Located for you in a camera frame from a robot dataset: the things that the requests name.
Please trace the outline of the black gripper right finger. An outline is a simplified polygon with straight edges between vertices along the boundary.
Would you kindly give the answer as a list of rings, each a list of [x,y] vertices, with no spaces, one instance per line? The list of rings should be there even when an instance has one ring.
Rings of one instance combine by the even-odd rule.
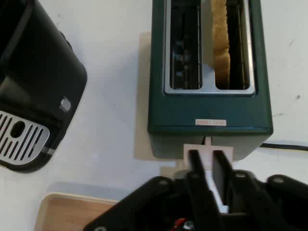
[[[213,180],[229,211],[227,231],[306,231],[308,186],[285,175],[259,181],[249,171],[233,169],[221,150],[213,152]]]

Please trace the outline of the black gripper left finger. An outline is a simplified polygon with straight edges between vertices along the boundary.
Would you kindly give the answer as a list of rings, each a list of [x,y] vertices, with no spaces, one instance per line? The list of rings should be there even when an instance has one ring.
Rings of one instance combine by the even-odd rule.
[[[222,216],[210,190],[199,152],[188,152],[190,170],[182,179],[154,177],[104,212],[86,231],[169,231],[178,219],[196,231],[222,231]]]

